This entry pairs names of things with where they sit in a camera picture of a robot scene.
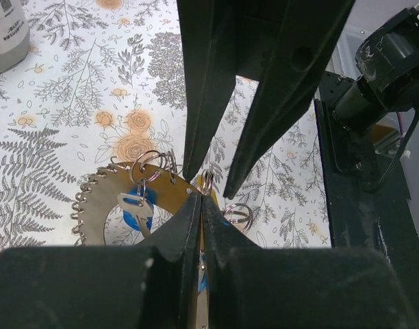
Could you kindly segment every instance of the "keychain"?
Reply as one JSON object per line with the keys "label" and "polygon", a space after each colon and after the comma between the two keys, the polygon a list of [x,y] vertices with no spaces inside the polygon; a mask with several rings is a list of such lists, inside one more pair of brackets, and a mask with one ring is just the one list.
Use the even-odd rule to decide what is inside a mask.
{"label": "keychain", "polygon": [[[75,211],[71,219],[77,225],[71,232],[78,234],[75,245],[105,245],[105,222],[117,200],[124,212],[127,225],[140,230],[143,237],[150,236],[153,207],[158,206],[170,214],[176,214],[189,194],[198,190],[179,177],[173,151],[166,154],[159,151],[148,151],[135,162],[115,162],[106,167],[99,167],[97,173],[88,176],[88,181],[80,186],[81,192],[75,196],[72,205]],[[159,160],[160,165],[149,164]],[[202,175],[202,193],[213,195],[211,171]],[[242,206],[248,213],[234,211]],[[241,231],[246,234],[253,224],[253,212],[245,204],[234,204],[227,207],[223,214],[237,215],[240,219],[226,219],[233,225],[246,223]]]}

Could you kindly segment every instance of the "cable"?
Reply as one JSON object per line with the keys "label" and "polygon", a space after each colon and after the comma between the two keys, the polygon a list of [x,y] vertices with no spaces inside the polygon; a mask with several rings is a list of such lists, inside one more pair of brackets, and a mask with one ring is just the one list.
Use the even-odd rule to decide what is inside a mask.
{"label": "cable", "polygon": [[400,143],[403,141],[405,129],[404,129],[404,122],[403,122],[403,115],[400,112],[396,113],[396,117],[398,118],[398,126],[400,129]]}
{"label": "cable", "polygon": [[416,125],[419,122],[419,106],[414,106],[415,115],[414,119],[412,120],[412,123],[409,127],[409,130],[407,131],[406,135],[402,139],[400,143],[400,147],[398,148],[398,151],[395,154],[394,159],[389,164],[389,167],[386,169],[385,173],[381,176],[381,178],[378,180],[378,182],[365,182],[364,184],[364,190],[368,193],[375,193],[377,192],[383,185],[385,184],[386,180],[391,176],[391,174],[394,172],[398,162],[401,159],[401,156],[403,156],[404,151],[406,150],[406,146],[412,136],[412,134],[415,131]]}

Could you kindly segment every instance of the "black metal bracket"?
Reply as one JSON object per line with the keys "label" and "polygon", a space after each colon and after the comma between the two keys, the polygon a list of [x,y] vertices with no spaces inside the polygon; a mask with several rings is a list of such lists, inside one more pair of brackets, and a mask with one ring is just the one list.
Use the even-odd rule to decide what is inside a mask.
{"label": "black metal bracket", "polygon": [[[224,195],[232,199],[259,158],[307,112],[354,0],[177,4],[187,91],[185,179],[201,168],[236,74],[259,80],[227,178]],[[304,24],[318,12],[320,24]]]}
{"label": "black metal bracket", "polygon": [[[337,84],[338,78],[325,73],[319,85],[321,101],[315,103],[331,242],[334,247],[368,247],[383,252],[419,316],[419,240],[407,205],[410,195],[403,168],[399,165],[375,194],[364,191],[364,177],[352,170],[363,160],[354,153],[361,149],[349,146],[355,141],[354,135],[338,127],[332,114],[333,104],[350,84]],[[359,142],[368,143],[366,137]],[[362,170],[373,161],[383,170],[390,163],[387,156],[375,155],[372,142],[365,152]]]}

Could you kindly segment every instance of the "fern leaf print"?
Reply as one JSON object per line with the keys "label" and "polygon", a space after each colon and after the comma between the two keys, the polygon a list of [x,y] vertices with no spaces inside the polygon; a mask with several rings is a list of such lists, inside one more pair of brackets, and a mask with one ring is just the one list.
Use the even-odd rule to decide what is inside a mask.
{"label": "fern leaf print", "polygon": [[0,141],[0,249],[38,246],[41,234],[55,229],[62,215],[47,200],[72,202],[60,186],[76,181],[62,168],[56,150],[66,143],[53,141],[59,130],[9,129],[18,141]]}

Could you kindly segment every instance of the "screw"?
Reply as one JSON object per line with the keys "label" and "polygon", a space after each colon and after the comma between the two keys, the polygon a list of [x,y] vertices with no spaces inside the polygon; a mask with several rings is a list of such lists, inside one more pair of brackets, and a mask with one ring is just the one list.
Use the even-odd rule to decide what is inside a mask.
{"label": "screw", "polygon": [[340,82],[345,80],[345,76],[344,75],[339,75],[338,76],[338,84],[340,84]]}

